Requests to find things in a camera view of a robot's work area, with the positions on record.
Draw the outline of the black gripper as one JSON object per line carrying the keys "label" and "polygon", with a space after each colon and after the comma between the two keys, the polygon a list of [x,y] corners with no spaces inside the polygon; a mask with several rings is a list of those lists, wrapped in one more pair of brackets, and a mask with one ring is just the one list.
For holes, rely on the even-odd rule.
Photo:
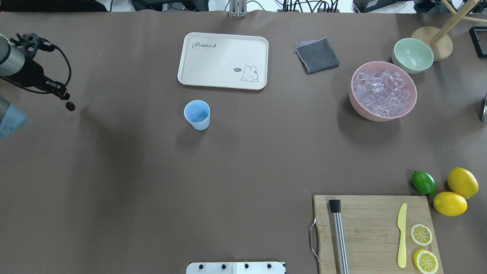
{"label": "black gripper", "polygon": [[65,89],[65,84],[45,76],[40,64],[31,59],[27,59],[17,73],[4,76],[4,80],[27,91],[30,90],[30,87],[34,87],[40,92],[50,92],[61,100],[69,100],[71,97]]}

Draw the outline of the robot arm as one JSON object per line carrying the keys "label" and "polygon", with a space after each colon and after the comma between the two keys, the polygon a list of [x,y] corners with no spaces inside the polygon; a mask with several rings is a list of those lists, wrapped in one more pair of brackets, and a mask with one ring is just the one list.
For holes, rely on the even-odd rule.
{"label": "robot arm", "polygon": [[[16,33],[17,40],[7,39],[1,34],[0,76],[2,80],[28,92],[40,95],[54,95],[61,100],[69,100],[67,85],[71,80],[72,69],[64,52],[49,40],[35,33],[22,36]],[[54,81],[45,76],[43,67],[33,60],[38,50],[53,52],[58,50],[68,66],[68,78],[65,83]],[[7,138],[27,120],[27,116],[14,104],[1,97],[1,138]]]}

